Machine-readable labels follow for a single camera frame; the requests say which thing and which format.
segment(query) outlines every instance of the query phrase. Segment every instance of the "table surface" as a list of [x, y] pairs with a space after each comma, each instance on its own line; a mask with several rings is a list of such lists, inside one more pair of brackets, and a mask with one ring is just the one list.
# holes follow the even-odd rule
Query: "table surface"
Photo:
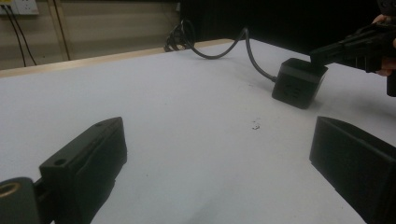
[[[288, 58], [309, 60], [251, 45], [272, 75]], [[328, 67], [306, 110], [271, 97], [274, 83], [253, 68], [244, 41], [213, 61], [183, 50], [5, 75], [0, 180], [36, 181], [49, 156], [121, 116], [129, 160], [92, 223], [364, 223], [308, 159], [315, 124], [340, 119], [395, 146], [395, 99], [383, 77]]]

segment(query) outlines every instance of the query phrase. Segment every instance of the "white tabletop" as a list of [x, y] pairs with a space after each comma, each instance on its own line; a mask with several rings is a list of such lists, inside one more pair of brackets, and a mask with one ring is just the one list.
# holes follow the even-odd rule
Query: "white tabletop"
[[[251, 44], [272, 75], [290, 57], [308, 60]], [[306, 110], [271, 97], [244, 42], [215, 61], [184, 50], [0, 78], [0, 181], [36, 181], [49, 156], [121, 116], [129, 160], [92, 223], [364, 223], [308, 159], [317, 116], [396, 146], [396, 99], [383, 77], [328, 67]]]

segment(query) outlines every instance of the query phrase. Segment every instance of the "dark background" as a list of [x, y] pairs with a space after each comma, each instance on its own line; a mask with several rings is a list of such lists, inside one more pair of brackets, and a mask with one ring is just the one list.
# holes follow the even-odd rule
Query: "dark background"
[[184, 0], [181, 19], [192, 21], [197, 41], [251, 38], [307, 54], [370, 24], [376, 0]]

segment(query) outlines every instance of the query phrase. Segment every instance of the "hand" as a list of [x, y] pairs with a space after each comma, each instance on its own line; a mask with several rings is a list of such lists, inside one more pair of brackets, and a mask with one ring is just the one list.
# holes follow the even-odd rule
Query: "hand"
[[[373, 23], [378, 21], [384, 21], [387, 16], [379, 15], [377, 16]], [[393, 40], [393, 47], [396, 48], [396, 39]], [[382, 67], [381, 70], [376, 71], [377, 74], [383, 77], [388, 77], [392, 74], [393, 69], [396, 69], [396, 58], [382, 58]]]

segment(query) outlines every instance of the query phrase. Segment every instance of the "black cable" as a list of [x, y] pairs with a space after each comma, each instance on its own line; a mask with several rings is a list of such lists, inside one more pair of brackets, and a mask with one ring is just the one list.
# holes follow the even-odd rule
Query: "black cable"
[[246, 37], [246, 45], [247, 45], [247, 54], [250, 59], [250, 62], [253, 64], [254, 68], [256, 68], [256, 70], [260, 74], [262, 74], [264, 77], [270, 79], [273, 82], [276, 82], [276, 77], [271, 76], [268, 73], [266, 73], [264, 70], [262, 70], [259, 67], [259, 65], [256, 63], [256, 61], [254, 60], [253, 53], [252, 53], [251, 47], [250, 47], [250, 38], [249, 38], [249, 34], [248, 34], [248, 28], [245, 27], [244, 29], [242, 29], [242, 31], [239, 33], [239, 36], [235, 39], [233, 44], [228, 49], [226, 49], [224, 52], [222, 52], [219, 55], [210, 56], [210, 55], [205, 55], [205, 54], [201, 53], [198, 49], [196, 49], [194, 47], [194, 44], [192, 44], [189, 41], [188, 36], [186, 34], [186, 29], [185, 29], [185, 25], [184, 25], [185, 23], [187, 23], [190, 26], [191, 32], [192, 32], [192, 37], [193, 37], [193, 43], [195, 43], [195, 32], [194, 32], [192, 23], [190, 21], [182, 21], [181, 22], [181, 33], [182, 33], [182, 38], [183, 38], [184, 42], [196, 54], [198, 54], [199, 56], [201, 56], [203, 58], [209, 59], [209, 60], [219, 59], [219, 58], [223, 57], [224, 55], [229, 53], [233, 49], [233, 47], [235, 47], [235, 45], [239, 42], [239, 40], [241, 40], [243, 38], [243, 36], [245, 36]]
[[22, 55], [22, 58], [23, 58], [23, 66], [26, 67], [26, 61], [25, 61], [25, 59], [24, 59], [24, 54], [23, 54], [23, 49], [22, 49], [22, 44], [21, 44], [20, 36], [18, 35], [17, 29], [15, 28], [15, 25], [14, 25], [14, 22], [12, 22], [11, 16], [9, 16], [9, 13], [8, 13], [7, 8], [6, 8], [5, 6], [1, 6], [1, 8], [7, 13], [9, 22], [11, 22], [12, 28], [14, 28], [15, 35], [17, 36], [18, 43], [20, 44], [21, 55]]
[[34, 63], [35, 65], [37, 65], [37, 63], [35, 62], [35, 58], [33, 58], [33, 56], [32, 56], [32, 52], [30, 52], [29, 45], [27, 44], [27, 41], [26, 41], [26, 38], [25, 38], [25, 36], [24, 36], [24, 34], [23, 34], [22, 28], [20, 27], [20, 24], [19, 24], [18, 21], [17, 21], [17, 17], [15, 16], [14, 12], [12, 11], [11, 6], [8, 6], [8, 9], [11, 11], [11, 15], [12, 15], [12, 17], [14, 18], [14, 21], [17, 23], [18, 29], [19, 29], [20, 32], [21, 32], [21, 35], [22, 35], [23, 40], [24, 40], [24, 42], [25, 42], [25, 45], [26, 45], [26, 48], [27, 48], [27, 52], [29, 53], [30, 58], [32, 59], [33, 63]]

